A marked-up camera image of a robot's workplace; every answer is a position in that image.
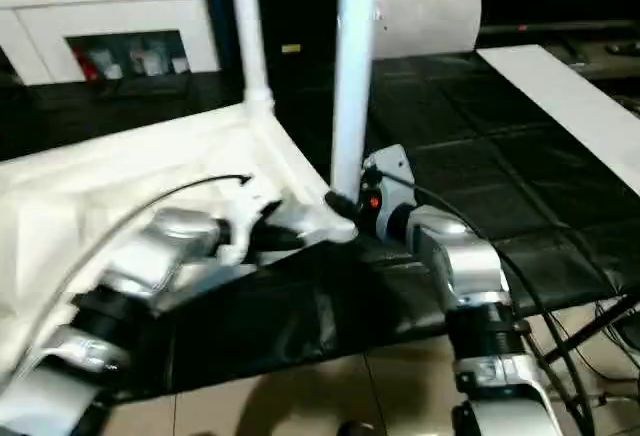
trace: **black fabric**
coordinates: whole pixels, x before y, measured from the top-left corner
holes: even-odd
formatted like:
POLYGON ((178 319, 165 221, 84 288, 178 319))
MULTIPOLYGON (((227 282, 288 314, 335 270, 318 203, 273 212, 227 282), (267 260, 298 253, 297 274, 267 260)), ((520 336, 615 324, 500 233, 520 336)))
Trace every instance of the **black fabric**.
MULTIPOLYGON (((328 179, 333 71, 281 67, 276 116, 328 179)), ((182 75, 1 94, 0 159, 240 101, 238 78, 182 75)), ((640 200, 473 55, 374 65, 367 151, 393 143, 416 180, 456 205, 550 308, 640 289, 640 200)), ((514 299, 531 301, 509 268, 514 299)), ((121 399, 182 391, 442 334, 432 278, 361 235, 301 251, 165 315, 121 399)))

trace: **white pole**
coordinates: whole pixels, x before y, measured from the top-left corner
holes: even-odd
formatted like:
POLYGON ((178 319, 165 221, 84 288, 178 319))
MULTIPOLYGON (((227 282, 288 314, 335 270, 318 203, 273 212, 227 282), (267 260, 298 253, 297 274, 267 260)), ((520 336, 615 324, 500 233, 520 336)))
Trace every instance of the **white pole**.
POLYGON ((244 98, 248 102, 266 102, 273 106, 267 82, 258 0, 233 0, 242 53, 244 98))
POLYGON ((357 202, 367 124, 375 0, 340 0, 331 186, 357 202))

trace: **black mat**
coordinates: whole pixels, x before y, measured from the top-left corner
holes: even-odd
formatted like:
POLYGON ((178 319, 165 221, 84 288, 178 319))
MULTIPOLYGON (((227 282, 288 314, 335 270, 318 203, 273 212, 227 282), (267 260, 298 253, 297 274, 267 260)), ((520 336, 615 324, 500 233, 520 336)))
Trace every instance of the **black mat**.
MULTIPOLYGON (((549 307, 640 288, 640 199, 519 90, 475 56, 382 61, 374 71, 367 149, 405 145, 417 182, 473 219, 549 307)), ((277 117, 328 178, 331 68, 284 68, 274 83, 277 117)), ((0 97, 0 157, 8 159, 231 104, 241 86, 215 74, 0 97)), ((164 317, 122 397, 207 386, 443 329, 429 274, 401 248, 366 236, 321 244, 164 317)))

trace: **black cable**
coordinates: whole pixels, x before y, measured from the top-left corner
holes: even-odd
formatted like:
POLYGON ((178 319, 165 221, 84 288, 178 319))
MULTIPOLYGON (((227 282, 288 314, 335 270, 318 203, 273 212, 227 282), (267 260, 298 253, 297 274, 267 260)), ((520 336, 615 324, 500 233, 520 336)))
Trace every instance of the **black cable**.
POLYGON ((573 403, 573 398, 567 391, 567 388, 565 388, 564 383, 560 379, 560 376, 558 376, 558 373, 556 373, 551 365, 547 363, 547 360, 544 358, 544 354, 542 353, 542 350, 540 349, 540 346, 536 342, 533 335, 531 333, 525 333, 524 339, 527 342, 527 346, 529 346, 529 349, 533 353, 533 356, 538 361, 540 368, 549 378, 551 385, 556 389, 558 396, 560 396, 560 399, 567 408, 567 412, 571 415, 571 417, 576 422, 576 425, 582 432, 582 415, 578 412, 576 405, 573 403))
MULTIPOLYGON (((599 317, 601 314, 604 313, 604 311, 605 310, 602 307, 602 304, 600 304, 600 302, 596 302, 595 311, 594 311, 595 317, 596 318, 599 317)), ((640 364, 638 364, 636 359, 631 355, 629 350, 625 347, 625 344, 620 340, 620 338, 613 331, 614 330, 611 328, 611 326, 607 326, 602 332, 604 333, 604 335, 609 341, 615 344, 618 347, 618 349, 620 349, 620 351, 624 353, 624 355, 631 362, 631 364, 635 366, 635 368, 638 370, 638 378, 639 378, 638 381, 640 382, 640 364)))
MULTIPOLYGON (((447 211, 450 211, 451 213, 456 215, 458 218, 460 218, 462 221, 464 221, 469 226, 469 228, 478 235, 478 237, 483 238, 487 241, 490 241, 489 238, 487 238, 484 235, 484 232, 472 223, 472 220, 470 218, 468 218, 462 211, 458 210, 458 208, 453 206, 451 203, 449 203, 448 201, 446 201, 445 199, 443 199, 441 196, 434 193, 433 191, 427 188, 424 188, 418 184, 407 181, 403 178, 399 178, 394 174, 388 173, 386 171, 381 171, 376 167, 368 168, 368 171, 377 172, 382 177, 388 178, 392 181, 395 181, 406 187, 412 188, 415 191, 418 191, 428 196, 429 198, 434 200, 436 203, 438 203, 440 206, 442 206, 444 209, 446 209, 447 211)), ((560 337, 560 334, 558 333, 558 329, 556 328, 555 324, 553 323, 553 320, 549 315, 550 314, 549 310, 546 308, 546 306, 542 302, 542 299, 538 295, 538 292, 536 291, 536 289, 533 287, 533 285, 529 283, 527 278, 525 278, 524 274, 522 273, 520 268, 518 268, 518 266, 513 262, 513 260, 509 256, 507 256, 503 251, 501 251, 499 248, 494 247, 494 249, 496 250, 496 253, 500 257, 500 259, 505 263, 507 263, 507 265, 510 267, 514 275, 520 280, 520 283, 522 284, 525 291, 529 294, 529 297, 533 301, 533 304, 536 306, 537 311, 542 315, 542 318, 544 319, 545 324, 547 325, 547 328, 551 333, 551 337, 553 338, 555 344, 558 347, 558 350, 560 351, 562 359, 565 361, 565 364, 567 365, 567 370, 569 372, 569 375, 571 376, 571 380, 573 382, 573 385, 577 393, 577 400, 579 401, 578 405, 581 407, 582 411, 578 412, 576 410, 575 404, 573 403, 573 401, 571 400, 564 401, 563 399, 565 405, 567 406, 567 410, 574 417, 576 424, 580 429, 580 432, 584 436, 595 436, 595 423, 593 421, 593 412, 589 404, 587 391, 584 387, 584 383, 582 382, 582 378, 578 373, 578 369, 576 368, 576 365, 573 362, 573 359, 571 359, 571 355, 567 350, 565 342, 562 339, 562 337, 560 337)), ((515 301, 514 301, 514 312, 516 312, 516 314, 520 313, 519 308, 516 307, 515 301)), ((549 379, 552 381, 555 380, 558 384, 562 385, 562 381, 560 381, 559 377, 557 377, 557 374, 555 374, 551 366, 546 363, 546 361, 544 360, 544 357, 536 356, 536 359, 538 360, 538 364, 543 370, 545 370, 545 368, 548 369, 548 371, 545 370, 545 373, 547 373, 547 376, 549 377, 549 379)), ((561 392, 564 394, 568 394, 566 389, 564 388, 564 385, 556 386, 556 384, 554 384, 554 387, 556 388, 556 391, 558 391, 558 394, 561 394, 561 392)))
POLYGON ((25 339, 26 343, 21 350, 20 357, 18 361, 21 363, 18 364, 13 371, 7 373, 7 375, 2 378, 2 382, 0 384, 0 391, 6 387, 9 381, 13 379, 13 377, 21 370, 22 365, 27 363, 27 359, 29 354, 33 351, 33 344, 36 341, 36 336, 42 329, 42 325, 46 317, 51 313, 51 311, 55 308, 55 306, 60 302, 60 298, 64 294, 64 291, 69 286, 69 283, 77 276, 77 274, 93 259, 103 248, 109 243, 120 231, 122 231, 125 226, 127 226, 131 221, 133 221, 136 217, 138 217, 143 211, 149 209, 156 203, 168 198, 169 196, 173 196, 180 191, 184 191, 185 189, 193 188, 196 186, 201 186, 207 183, 213 183, 215 181, 222 181, 228 179, 236 179, 239 180, 242 184, 246 183, 251 179, 250 176, 241 175, 241 174, 223 174, 218 176, 208 176, 206 178, 197 179, 191 181, 189 183, 182 184, 173 189, 169 189, 148 201, 136 206, 123 217, 121 217, 113 226, 111 226, 102 237, 96 241, 87 251, 85 251, 71 266, 71 268, 67 271, 62 281, 56 287, 56 290, 52 297, 47 301, 43 310, 38 314, 36 318, 36 323, 33 325, 31 330, 29 331, 28 337, 25 339))
MULTIPOLYGON (((558 318, 556 318, 555 315, 552 314, 551 317, 553 318, 555 323, 560 327, 560 330, 568 338, 569 337, 569 332, 566 330, 566 328, 563 326, 563 324, 558 320, 558 318)), ((615 376, 608 376, 608 375, 604 374, 602 371, 599 371, 598 369, 596 369, 589 362, 589 360, 580 352, 580 350, 578 348, 575 348, 574 351, 580 357, 580 359, 582 360, 582 362, 585 364, 585 366, 587 368, 589 368, 596 376, 600 377, 601 379, 603 379, 605 381, 608 381, 610 383, 637 383, 638 381, 640 381, 640 380, 638 380, 636 378, 617 378, 615 376)))

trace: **white table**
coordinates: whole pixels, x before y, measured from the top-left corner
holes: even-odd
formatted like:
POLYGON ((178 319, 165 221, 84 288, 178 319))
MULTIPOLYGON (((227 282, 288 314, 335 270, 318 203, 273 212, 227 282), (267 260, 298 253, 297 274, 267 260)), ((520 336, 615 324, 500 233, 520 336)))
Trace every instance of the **white table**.
POLYGON ((205 0, 0 0, 0 47, 27 85, 84 81, 67 37, 170 30, 191 71, 218 69, 205 0))

